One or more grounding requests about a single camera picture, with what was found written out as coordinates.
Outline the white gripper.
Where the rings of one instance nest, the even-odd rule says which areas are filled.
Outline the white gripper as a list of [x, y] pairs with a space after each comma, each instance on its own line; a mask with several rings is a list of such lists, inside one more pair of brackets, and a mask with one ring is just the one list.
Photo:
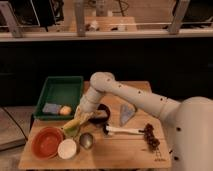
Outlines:
[[79, 124], [83, 125], [89, 119], [94, 116], [94, 111], [99, 106], [102, 99], [102, 94], [95, 89], [88, 89], [87, 92], [82, 96], [79, 106], [76, 108], [74, 119]]

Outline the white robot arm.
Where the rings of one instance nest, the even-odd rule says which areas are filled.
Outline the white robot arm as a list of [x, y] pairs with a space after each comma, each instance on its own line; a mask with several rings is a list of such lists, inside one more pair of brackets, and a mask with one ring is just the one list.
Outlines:
[[88, 121], [107, 93], [171, 125], [171, 171], [213, 171], [213, 99], [195, 96], [178, 102], [116, 81], [112, 73], [96, 72], [74, 117], [81, 123]]

